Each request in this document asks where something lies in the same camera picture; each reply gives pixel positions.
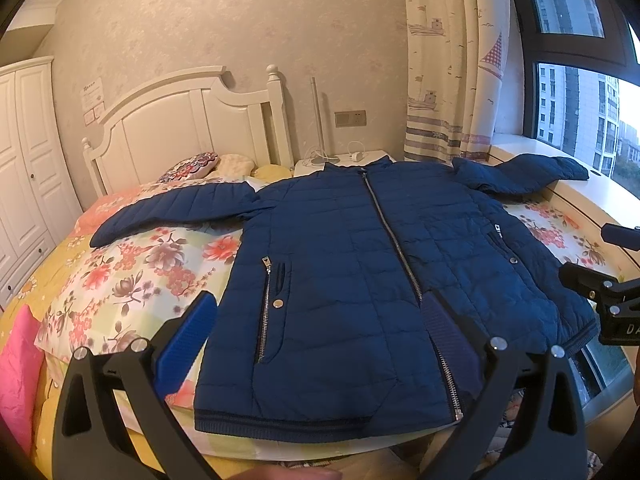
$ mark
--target yellow pillow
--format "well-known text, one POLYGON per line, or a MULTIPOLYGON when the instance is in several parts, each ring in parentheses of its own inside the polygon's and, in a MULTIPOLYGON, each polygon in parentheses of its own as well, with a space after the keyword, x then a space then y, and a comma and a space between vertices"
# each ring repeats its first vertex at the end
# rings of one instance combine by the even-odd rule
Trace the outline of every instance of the yellow pillow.
POLYGON ((255 170, 252 177, 259 178, 260 180, 271 184, 272 182, 277 182, 285 178, 291 178, 291 171, 284 166, 267 164, 266 166, 261 166, 255 170))

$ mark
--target human hand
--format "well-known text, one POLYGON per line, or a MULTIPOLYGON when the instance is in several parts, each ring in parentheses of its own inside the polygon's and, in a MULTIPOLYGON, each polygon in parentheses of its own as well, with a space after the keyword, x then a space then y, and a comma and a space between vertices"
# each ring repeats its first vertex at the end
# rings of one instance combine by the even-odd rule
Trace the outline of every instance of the human hand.
POLYGON ((261 465, 228 480, 340 480, 342 473, 322 467, 287 469, 279 465, 261 465))

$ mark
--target sky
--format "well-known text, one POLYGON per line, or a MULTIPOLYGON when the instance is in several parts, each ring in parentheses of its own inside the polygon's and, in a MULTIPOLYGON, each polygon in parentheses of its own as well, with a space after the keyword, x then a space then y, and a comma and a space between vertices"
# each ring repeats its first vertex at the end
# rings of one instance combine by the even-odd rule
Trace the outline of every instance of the sky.
MULTIPOLYGON (((636 46, 636 56, 640 56, 640 41, 631 31, 636 46)), ((620 120, 631 124, 640 132, 640 87, 620 80, 620 120)))

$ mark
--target white wooden headboard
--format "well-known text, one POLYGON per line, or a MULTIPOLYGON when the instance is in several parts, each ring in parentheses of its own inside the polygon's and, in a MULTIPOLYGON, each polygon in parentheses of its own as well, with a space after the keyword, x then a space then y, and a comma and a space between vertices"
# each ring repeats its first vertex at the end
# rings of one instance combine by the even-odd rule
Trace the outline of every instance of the white wooden headboard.
POLYGON ((100 146, 94 149, 87 138, 82 140, 98 196, 152 182, 201 152, 240 153, 257 166, 292 168, 278 67, 267 67, 266 90, 246 94, 225 86, 225 70, 204 66, 166 74, 110 107, 99 121, 104 126, 100 146), (273 131, 273 140, 267 130, 273 131))

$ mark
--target curtain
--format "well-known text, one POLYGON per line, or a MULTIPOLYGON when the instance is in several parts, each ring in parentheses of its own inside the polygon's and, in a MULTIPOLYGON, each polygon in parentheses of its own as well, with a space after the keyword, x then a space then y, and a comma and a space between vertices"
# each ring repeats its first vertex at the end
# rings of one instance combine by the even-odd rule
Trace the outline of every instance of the curtain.
POLYGON ((486 160, 509 43, 510 0, 406 0, 405 160, 486 160))

